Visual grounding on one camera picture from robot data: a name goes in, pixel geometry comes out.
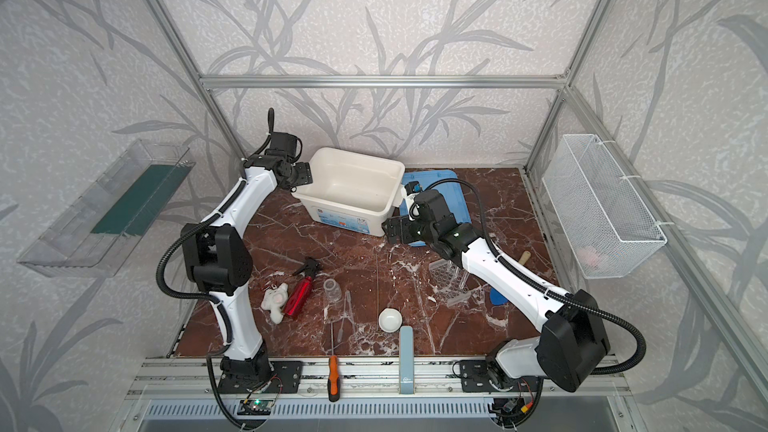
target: leaf pattern wallpaper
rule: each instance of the leaf pattern wallpaper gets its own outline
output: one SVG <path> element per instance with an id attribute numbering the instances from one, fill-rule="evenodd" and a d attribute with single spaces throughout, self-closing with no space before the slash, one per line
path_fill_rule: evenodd
<path id="1" fill-rule="evenodd" d="M 559 74 L 596 0 L 164 0 L 206 74 Z M 216 90 L 247 145 L 282 130 L 408 164 L 521 165 L 550 90 Z"/>
<path id="2" fill-rule="evenodd" d="M 763 345 L 765 4 L 618 0 L 575 81 Z M 545 151 L 554 151 L 557 134 L 583 131 L 568 108 L 558 126 Z M 550 154 L 533 170 L 544 198 L 540 178 Z M 562 230 L 552 212 L 557 238 Z M 648 356 L 628 379 L 651 430 L 768 430 L 768 413 L 662 252 L 618 280 L 586 282 L 570 266 L 572 280 L 647 334 Z M 625 342 L 614 335 L 616 349 L 627 354 Z"/>
<path id="3" fill-rule="evenodd" d="M 154 267 L 229 190 L 230 150 L 141 0 L 0 0 L 0 430 L 106 430 L 188 306 Z M 120 272 L 45 278 L 16 258 L 133 140 L 197 165 Z M 174 259 L 169 281 L 189 284 Z"/>

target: white plastic bin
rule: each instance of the white plastic bin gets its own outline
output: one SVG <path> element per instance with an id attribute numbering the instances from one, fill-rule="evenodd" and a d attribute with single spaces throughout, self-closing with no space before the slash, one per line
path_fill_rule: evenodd
<path id="1" fill-rule="evenodd" d="M 293 196 L 313 220 L 384 235 L 382 223 L 402 202 L 399 188 L 406 171 L 402 162 L 324 147 L 315 152 L 310 169 L 313 182 L 297 187 Z"/>

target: mounting plate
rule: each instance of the mounting plate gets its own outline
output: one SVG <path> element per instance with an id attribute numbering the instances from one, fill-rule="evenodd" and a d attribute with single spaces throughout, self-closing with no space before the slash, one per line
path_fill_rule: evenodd
<path id="1" fill-rule="evenodd" d="M 295 394 L 299 390 L 299 382 L 301 382 L 301 360 L 275 360 L 270 362 L 274 368 L 274 375 L 279 380 L 272 380 L 270 384 L 263 390 L 257 390 L 255 394 Z M 280 383 L 283 384 L 283 389 L 280 389 Z M 248 394 L 250 390 L 263 387 L 262 384 L 258 384 L 254 380 L 248 380 L 247 378 L 222 374 L 219 381 L 219 394 Z"/>
<path id="2" fill-rule="evenodd" d="M 499 392 L 500 390 L 491 385 L 488 376 L 488 365 L 485 360 L 460 360 L 458 362 L 458 374 L 462 380 L 462 390 L 464 392 Z M 528 388 L 522 382 L 528 382 L 531 390 L 536 390 L 538 386 L 538 377 L 521 377 L 520 381 L 515 382 L 509 392 L 528 392 Z"/>

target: blue object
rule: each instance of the blue object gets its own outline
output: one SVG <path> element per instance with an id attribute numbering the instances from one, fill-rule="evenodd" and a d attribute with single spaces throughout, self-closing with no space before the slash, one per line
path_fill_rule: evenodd
<path id="1" fill-rule="evenodd" d="M 413 394 L 413 328 L 400 327 L 400 394 Z"/>
<path id="2" fill-rule="evenodd" d="M 364 218 L 348 216 L 347 214 L 321 208 L 317 209 L 317 216 L 323 224 L 328 224 L 329 226 L 346 228 L 355 232 L 362 232 L 363 234 L 371 233 L 368 229 L 368 221 Z"/>
<path id="3" fill-rule="evenodd" d="M 493 287 L 491 287 L 491 303 L 492 304 L 494 304 L 494 305 L 504 305 L 507 302 L 509 302 L 509 301 L 507 300 L 507 298 L 504 295 L 502 295 L 501 292 L 499 292 L 496 289 L 494 289 Z"/>
<path id="4" fill-rule="evenodd" d="M 433 183 L 442 178 L 457 178 L 456 172 L 453 170 L 424 170 L 421 172 L 406 172 L 402 175 L 402 184 L 405 185 L 408 182 L 417 181 L 422 190 L 429 187 Z M 456 217 L 456 222 L 459 224 L 463 222 L 471 222 L 469 218 L 469 209 L 467 208 L 467 201 L 464 200 L 464 194 L 462 193 L 462 187 L 456 182 L 449 182 L 447 184 L 440 184 L 435 187 L 438 192 L 446 198 L 448 204 L 448 210 L 453 212 L 453 216 Z M 408 208 L 406 208 L 406 201 L 402 201 L 400 205 L 400 215 L 407 216 Z M 423 241 L 411 242 L 413 247 L 421 247 L 426 245 Z"/>

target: small white bowl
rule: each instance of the small white bowl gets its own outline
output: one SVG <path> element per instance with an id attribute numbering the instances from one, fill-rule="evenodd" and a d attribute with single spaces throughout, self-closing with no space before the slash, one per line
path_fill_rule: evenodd
<path id="1" fill-rule="evenodd" d="M 402 325 L 402 315 L 396 308 L 385 308 L 379 314 L 379 327 L 385 332 L 397 332 Z"/>

